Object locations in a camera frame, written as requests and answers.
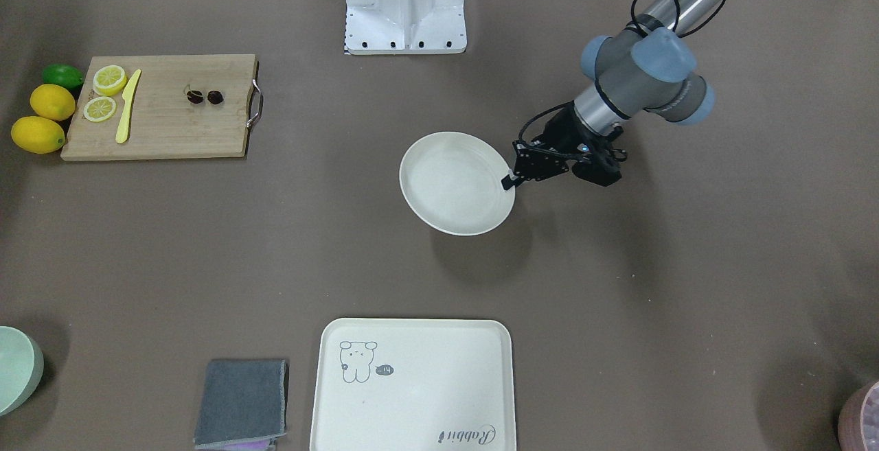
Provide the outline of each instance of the wooden cutting board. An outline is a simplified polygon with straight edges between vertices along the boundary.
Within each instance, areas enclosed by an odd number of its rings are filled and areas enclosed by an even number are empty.
[[[91,80],[107,65],[123,67],[129,77],[141,69],[131,132],[123,144],[115,140],[125,106],[122,92],[113,96],[116,114],[106,122],[93,123],[82,116],[85,104],[98,96]],[[96,56],[91,59],[60,157],[66,161],[242,157],[247,150],[246,122],[255,73],[253,54]],[[222,92],[222,104],[190,103],[187,85],[206,97],[208,91]]]

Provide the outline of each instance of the green bowl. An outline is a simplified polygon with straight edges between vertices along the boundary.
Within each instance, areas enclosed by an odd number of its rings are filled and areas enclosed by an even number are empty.
[[[20,330],[0,326],[0,416],[15,410],[37,389],[43,376],[43,353]]]

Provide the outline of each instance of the cartoon bear print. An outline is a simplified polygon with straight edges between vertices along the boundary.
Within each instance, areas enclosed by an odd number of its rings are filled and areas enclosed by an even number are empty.
[[[376,357],[376,348],[378,343],[374,341],[343,341],[339,343],[342,349],[339,354],[339,360],[342,361],[342,379],[349,384],[357,382],[366,382],[369,380],[369,374],[372,372],[371,364],[373,358]]]

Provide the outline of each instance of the gray towel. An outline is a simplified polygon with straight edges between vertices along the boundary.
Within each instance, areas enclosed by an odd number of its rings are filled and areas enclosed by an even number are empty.
[[[285,360],[211,360],[195,427],[195,448],[285,435]]]

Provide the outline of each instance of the brown table surface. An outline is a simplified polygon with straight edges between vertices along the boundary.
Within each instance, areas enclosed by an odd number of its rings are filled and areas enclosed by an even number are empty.
[[[211,358],[290,363],[310,440],[321,330],[343,316],[496,319],[531,449],[838,448],[879,379],[879,0],[729,0],[687,39],[695,128],[641,114],[609,188],[522,186],[477,238],[406,206],[406,148],[468,132],[512,162],[631,0],[466,0],[464,54],[342,54],[345,0],[0,0],[0,124],[42,67],[260,57],[248,157],[64,163],[0,137],[0,323],[47,376],[0,448],[190,449]]]

